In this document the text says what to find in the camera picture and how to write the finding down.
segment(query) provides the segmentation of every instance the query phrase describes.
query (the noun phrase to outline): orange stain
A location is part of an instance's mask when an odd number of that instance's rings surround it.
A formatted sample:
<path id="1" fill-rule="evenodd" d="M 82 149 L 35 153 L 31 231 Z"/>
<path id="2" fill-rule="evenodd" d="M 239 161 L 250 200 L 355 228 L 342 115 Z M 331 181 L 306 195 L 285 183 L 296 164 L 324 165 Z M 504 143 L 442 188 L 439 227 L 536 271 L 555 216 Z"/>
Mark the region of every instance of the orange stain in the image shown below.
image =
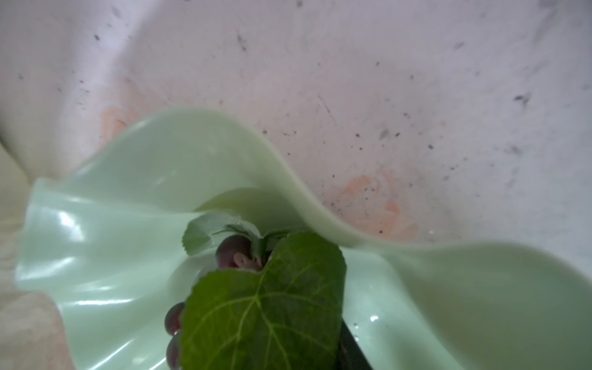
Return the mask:
<path id="1" fill-rule="evenodd" d="M 345 194 L 350 195 L 351 197 L 360 193 L 363 189 L 370 186 L 372 183 L 372 179 L 370 176 L 359 176 L 356 178 L 351 179 L 343 188 Z"/>
<path id="2" fill-rule="evenodd" d="M 101 115 L 101 134 L 103 143 L 108 143 L 127 128 L 124 114 L 117 107 L 107 107 Z"/>
<path id="3" fill-rule="evenodd" d="M 385 171 L 356 176 L 323 194 L 323 204 L 356 229 L 388 240 L 412 241 L 419 230 L 406 208 L 396 180 Z"/>
<path id="4" fill-rule="evenodd" d="M 401 212 L 401 210 L 399 209 L 399 206 L 397 205 L 397 203 L 395 203 L 395 201 L 391 200 L 389 201 L 385 206 L 384 209 L 386 209 L 387 211 L 391 211 L 394 214 L 399 214 Z"/>

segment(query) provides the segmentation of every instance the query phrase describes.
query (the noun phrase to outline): glossy glass surface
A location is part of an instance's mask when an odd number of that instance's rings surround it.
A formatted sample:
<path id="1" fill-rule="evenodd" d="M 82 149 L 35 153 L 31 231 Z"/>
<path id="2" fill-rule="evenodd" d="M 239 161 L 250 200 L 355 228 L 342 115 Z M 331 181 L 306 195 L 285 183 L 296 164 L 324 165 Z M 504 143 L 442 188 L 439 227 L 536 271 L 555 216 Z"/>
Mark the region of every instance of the glossy glass surface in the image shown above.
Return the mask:
<path id="1" fill-rule="evenodd" d="M 268 201 L 250 205 L 255 196 Z M 258 133 L 184 108 L 132 126 L 32 191 L 16 281 L 54 299 L 78 369 L 168 368 L 163 319 L 215 267 L 213 250 L 188 258 L 181 246 L 204 204 L 262 229 L 308 224 L 342 245 L 343 316 L 376 370 L 592 363 L 592 290 L 569 267 L 504 243 L 369 237 L 328 212 Z"/>

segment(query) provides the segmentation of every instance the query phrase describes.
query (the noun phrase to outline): grape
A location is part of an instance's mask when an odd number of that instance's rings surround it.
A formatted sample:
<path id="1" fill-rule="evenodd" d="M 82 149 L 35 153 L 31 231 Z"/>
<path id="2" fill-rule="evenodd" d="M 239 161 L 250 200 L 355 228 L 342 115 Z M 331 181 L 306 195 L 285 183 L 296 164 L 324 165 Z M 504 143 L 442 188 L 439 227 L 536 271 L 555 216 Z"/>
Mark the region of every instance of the grape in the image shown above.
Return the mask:
<path id="1" fill-rule="evenodd" d="M 171 370 L 179 369 L 179 340 L 181 332 L 178 331 L 170 340 L 169 345 L 166 347 L 166 363 L 169 365 Z"/>
<path id="2" fill-rule="evenodd" d="M 185 308 L 185 303 L 175 304 L 165 316 L 165 330 L 170 335 L 175 335 L 181 329 L 181 312 Z"/>
<path id="3" fill-rule="evenodd" d="M 224 239 L 216 250 L 216 261 L 221 269 L 237 268 L 234 255 L 242 253 L 251 258 L 251 241 L 246 236 L 232 235 Z"/>

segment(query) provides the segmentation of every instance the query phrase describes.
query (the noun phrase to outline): small leaf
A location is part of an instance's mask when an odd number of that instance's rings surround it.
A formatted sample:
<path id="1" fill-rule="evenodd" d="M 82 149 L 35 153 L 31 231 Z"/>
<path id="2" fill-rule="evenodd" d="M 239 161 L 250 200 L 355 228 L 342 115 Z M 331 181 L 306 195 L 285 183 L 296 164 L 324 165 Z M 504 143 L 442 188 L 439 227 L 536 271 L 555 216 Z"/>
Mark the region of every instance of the small leaf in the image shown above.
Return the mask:
<path id="1" fill-rule="evenodd" d="M 204 213 L 187 224 L 182 243 L 188 255 L 193 256 L 214 247 L 212 237 L 218 234 L 244 234 L 250 239 L 261 238 L 257 228 L 237 217 L 223 213 Z"/>
<path id="2" fill-rule="evenodd" d="M 309 232 L 280 240 L 259 273 L 208 274 L 186 302 L 181 367 L 334 368 L 345 272 L 339 248 Z"/>

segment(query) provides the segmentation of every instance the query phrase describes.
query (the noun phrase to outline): white surface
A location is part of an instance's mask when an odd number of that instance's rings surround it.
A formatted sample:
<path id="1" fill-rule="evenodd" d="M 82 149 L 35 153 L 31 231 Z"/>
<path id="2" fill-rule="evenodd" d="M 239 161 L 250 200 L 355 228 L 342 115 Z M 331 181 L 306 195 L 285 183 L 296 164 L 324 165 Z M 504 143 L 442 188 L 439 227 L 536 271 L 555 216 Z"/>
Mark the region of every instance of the white surface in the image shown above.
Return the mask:
<path id="1" fill-rule="evenodd" d="M 214 107 L 368 232 L 524 242 L 592 276 L 590 1 L 299 4 L 4 0 L 0 137 L 59 178 L 146 114 Z"/>

